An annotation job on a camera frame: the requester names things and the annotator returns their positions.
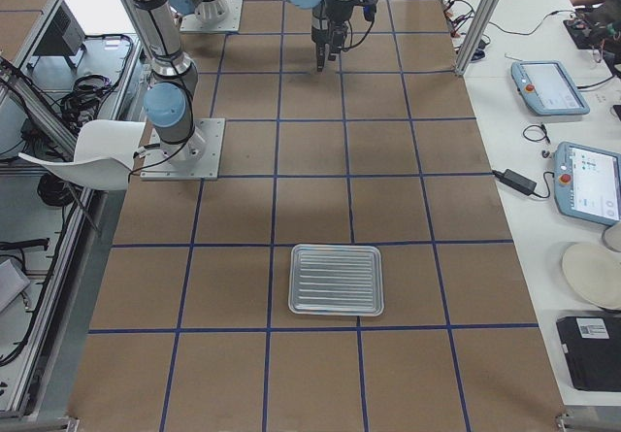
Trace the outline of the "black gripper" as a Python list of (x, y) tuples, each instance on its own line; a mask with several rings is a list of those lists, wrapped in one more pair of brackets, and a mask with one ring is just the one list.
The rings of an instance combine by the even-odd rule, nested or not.
[(311, 39), (315, 44), (316, 70), (322, 71), (327, 60), (335, 61), (345, 49), (348, 26), (312, 13)]

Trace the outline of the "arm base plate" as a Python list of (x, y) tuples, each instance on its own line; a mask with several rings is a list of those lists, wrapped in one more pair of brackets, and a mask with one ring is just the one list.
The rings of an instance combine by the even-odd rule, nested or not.
[(180, 24), (181, 33), (221, 34), (239, 31), (244, 0), (211, 0), (200, 3)]
[(144, 181), (189, 181), (218, 178), (225, 132), (224, 118), (195, 118), (194, 134), (181, 149), (162, 144), (154, 128), (150, 129), (149, 142), (160, 144), (148, 150), (146, 168), (139, 172)]

